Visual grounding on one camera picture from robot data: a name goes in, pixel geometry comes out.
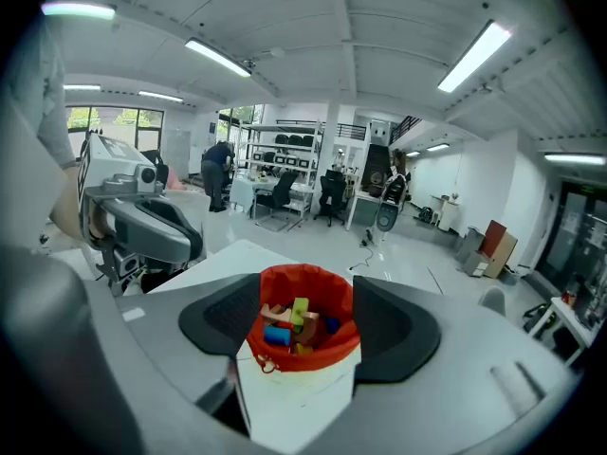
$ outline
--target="red bucket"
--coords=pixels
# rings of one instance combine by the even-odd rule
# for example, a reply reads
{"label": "red bucket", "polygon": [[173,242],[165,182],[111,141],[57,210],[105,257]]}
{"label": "red bucket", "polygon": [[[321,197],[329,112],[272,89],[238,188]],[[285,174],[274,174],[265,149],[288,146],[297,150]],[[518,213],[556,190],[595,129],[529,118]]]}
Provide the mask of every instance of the red bucket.
{"label": "red bucket", "polygon": [[337,319],[340,329],[333,336],[321,334],[319,344],[309,355],[288,354],[264,342],[264,321],[260,314],[247,341],[262,368],[271,361],[273,369],[284,373],[316,371],[346,358],[360,344],[359,331],[352,319],[352,286],[342,277],[312,264],[284,264],[262,271],[260,305],[289,305],[296,298],[309,300],[308,311]]}

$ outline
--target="white ceiling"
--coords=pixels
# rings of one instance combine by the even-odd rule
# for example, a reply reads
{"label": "white ceiling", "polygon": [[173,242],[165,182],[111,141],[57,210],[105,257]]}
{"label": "white ceiling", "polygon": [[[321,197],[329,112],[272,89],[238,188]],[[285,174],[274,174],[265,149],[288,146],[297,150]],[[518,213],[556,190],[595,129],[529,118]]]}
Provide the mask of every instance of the white ceiling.
{"label": "white ceiling", "polygon": [[[115,5],[115,21],[53,19],[68,82],[146,85],[203,111],[337,97],[480,138],[520,128],[541,150],[607,153],[598,73],[556,0],[93,1]],[[439,91],[489,19],[513,37],[453,93]],[[253,76],[185,48],[191,37],[253,59]],[[268,53],[275,46],[284,57]],[[476,92],[481,82],[492,91]]]}

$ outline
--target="person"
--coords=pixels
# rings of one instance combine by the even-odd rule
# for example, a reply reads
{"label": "person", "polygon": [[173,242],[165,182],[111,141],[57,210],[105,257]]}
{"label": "person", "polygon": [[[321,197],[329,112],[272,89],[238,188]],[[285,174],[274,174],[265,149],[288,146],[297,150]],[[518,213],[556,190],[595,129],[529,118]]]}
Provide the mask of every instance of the person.
{"label": "person", "polygon": [[[64,98],[64,64],[57,44],[40,18],[30,26],[9,60],[0,83],[0,126],[18,126],[14,133],[33,133],[63,170],[63,192],[50,219],[68,236],[82,240],[78,209],[78,164],[67,135]],[[9,117],[18,117],[9,123]],[[91,232],[102,237],[102,222],[95,210]]]}
{"label": "person", "polygon": [[204,182],[205,193],[211,198],[209,210],[221,212],[226,206],[221,201],[221,187],[224,182],[224,171],[231,165],[230,145],[220,141],[207,150],[202,157],[200,172]]}

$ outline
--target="fluorescent light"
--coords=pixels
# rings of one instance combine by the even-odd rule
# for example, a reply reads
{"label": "fluorescent light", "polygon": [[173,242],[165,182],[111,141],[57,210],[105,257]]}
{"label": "fluorescent light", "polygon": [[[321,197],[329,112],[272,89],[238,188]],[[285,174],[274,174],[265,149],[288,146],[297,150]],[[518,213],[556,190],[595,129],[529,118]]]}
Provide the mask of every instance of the fluorescent light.
{"label": "fluorescent light", "polygon": [[98,84],[64,84],[65,91],[101,91],[101,86]]}
{"label": "fluorescent light", "polygon": [[545,154],[546,160],[560,163],[581,163],[585,165],[605,165],[607,160],[601,155],[590,154]]}
{"label": "fluorescent light", "polygon": [[207,45],[202,44],[199,41],[196,41],[195,39],[190,39],[186,43],[186,47],[191,50],[195,50],[196,52],[198,52],[199,54],[202,54],[203,56],[207,56],[209,59],[213,59],[216,63],[220,63],[220,64],[224,65],[228,69],[230,69],[230,70],[234,71],[236,74],[238,74],[238,76],[242,76],[243,78],[248,78],[250,76],[250,71],[248,69],[246,69],[245,67],[243,67],[236,61],[233,61],[232,59],[229,59],[226,56],[223,56],[216,50],[211,49]]}
{"label": "fluorescent light", "polygon": [[79,15],[112,20],[116,11],[107,5],[83,4],[79,2],[50,2],[42,5],[44,15]]}
{"label": "fluorescent light", "polygon": [[470,74],[480,67],[491,55],[499,49],[511,36],[510,32],[490,22],[472,47],[464,54],[455,67],[443,81],[438,89],[450,93],[459,86]]}
{"label": "fluorescent light", "polygon": [[449,145],[447,143],[441,143],[440,145],[434,145],[433,147],[427,148],[428,152],[434,152],[435,150],[442,150],[444,148],[448,148]]}
{"label": "fluorescent light", "polygon": [[158,98],[159,100],[167,100],[174,102],[183,102],[182,98],[177,98],[175,96],[161,95],[158,93],[151,93],[150,91],[139,91],[138,94],[140,96],[148,96],[150,98]]}

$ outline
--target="staircase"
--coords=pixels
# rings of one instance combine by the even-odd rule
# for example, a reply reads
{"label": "staircase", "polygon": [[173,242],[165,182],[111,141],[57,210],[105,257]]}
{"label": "staircase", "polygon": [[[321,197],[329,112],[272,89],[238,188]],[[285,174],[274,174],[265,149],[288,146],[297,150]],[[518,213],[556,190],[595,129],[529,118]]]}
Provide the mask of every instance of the staircase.
{"label": "staircase", "polygon": [[364,165],[364,172],[360,179],[360,185],[364,191],[371,183],[371,174],[379,172],[382,175],[390,171],[390,151],[383,145],[369,145],[369,154],[367,162]]}

